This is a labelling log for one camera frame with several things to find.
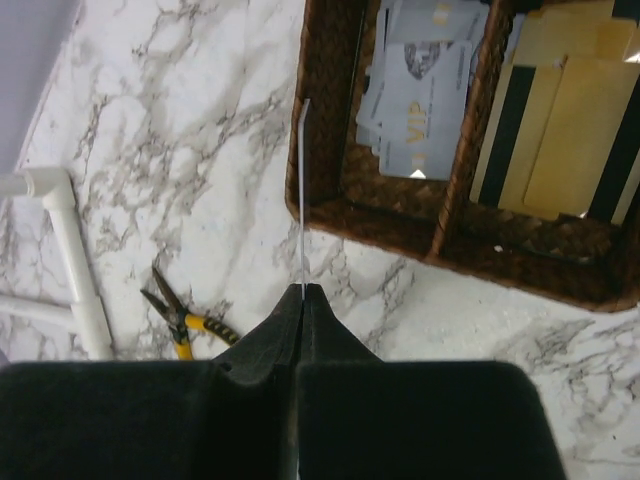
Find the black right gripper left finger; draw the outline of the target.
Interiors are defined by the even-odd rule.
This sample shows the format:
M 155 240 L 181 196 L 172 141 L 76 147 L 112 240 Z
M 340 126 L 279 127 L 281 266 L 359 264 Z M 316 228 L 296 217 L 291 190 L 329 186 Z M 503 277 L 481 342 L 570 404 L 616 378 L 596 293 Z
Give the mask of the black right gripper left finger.
M 294 479 L 303 289 L 209 360 L 30 362 L 1 372 L 5 479 Z

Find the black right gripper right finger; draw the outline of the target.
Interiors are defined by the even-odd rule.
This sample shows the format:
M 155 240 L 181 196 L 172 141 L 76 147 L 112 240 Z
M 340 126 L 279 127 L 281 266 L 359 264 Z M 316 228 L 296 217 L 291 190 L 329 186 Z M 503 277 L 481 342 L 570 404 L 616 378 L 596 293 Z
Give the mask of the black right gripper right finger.
M 304 298 L 297 369 L 303 479 L 562 479 L 538 390 L 503 361 L 384 362 Z

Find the gold striped credit card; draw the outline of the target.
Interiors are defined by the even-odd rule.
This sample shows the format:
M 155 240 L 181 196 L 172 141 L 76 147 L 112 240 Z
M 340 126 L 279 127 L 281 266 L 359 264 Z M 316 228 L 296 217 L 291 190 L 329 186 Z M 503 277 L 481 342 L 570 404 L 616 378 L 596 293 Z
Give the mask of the gold striped credit card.
M 502 68 L 471 187 L 474 203 L 499 205 L 535 73 L 533 66 Z

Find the white striped credit card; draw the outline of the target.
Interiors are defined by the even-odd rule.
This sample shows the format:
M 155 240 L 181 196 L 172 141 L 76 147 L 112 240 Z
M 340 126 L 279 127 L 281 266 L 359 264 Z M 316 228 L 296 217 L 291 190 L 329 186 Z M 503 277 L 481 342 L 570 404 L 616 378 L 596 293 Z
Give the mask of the white striped credit card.
M 300 267 L 301 267 L 301 297 L 302 300 L 307 296 L 307 285 L 310 279 L 310 260 L 308 254 L 311 250 L 311 237 L 309 233 L 307 221 L 310 218 L 309 214 L 309 169 L 307 166 L 308 160 L 308 140 L 307 134 L 309 133 L 309 127 L 307 126 L 309 112 L 311 109 L 311 99 L 306 98 L 303 102 L 300 117 L 298 121 L 298 194 L 299 194 L 299 224 L 300 224 L 300 238 L 299 238 L 299 252 L 300 252 Z

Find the white blue credit card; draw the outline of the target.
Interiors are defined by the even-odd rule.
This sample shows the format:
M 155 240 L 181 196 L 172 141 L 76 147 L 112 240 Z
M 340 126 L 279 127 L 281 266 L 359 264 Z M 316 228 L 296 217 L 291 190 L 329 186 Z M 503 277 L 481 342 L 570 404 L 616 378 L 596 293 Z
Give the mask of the white blue credit card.
M 381 174 L 445 181 L 465 114 L 469 41 L 393 43 L 387 48 L 381 120 Z

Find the gold VIP credit card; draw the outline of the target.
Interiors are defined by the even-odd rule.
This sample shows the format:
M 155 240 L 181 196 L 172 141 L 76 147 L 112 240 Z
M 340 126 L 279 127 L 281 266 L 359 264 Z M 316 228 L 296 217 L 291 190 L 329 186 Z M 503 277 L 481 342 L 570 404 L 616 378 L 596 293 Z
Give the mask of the gold VIP credit card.
M 639 66 L 572 56 L 525 192 L 529 207 L 622 224 L 639 184 Z

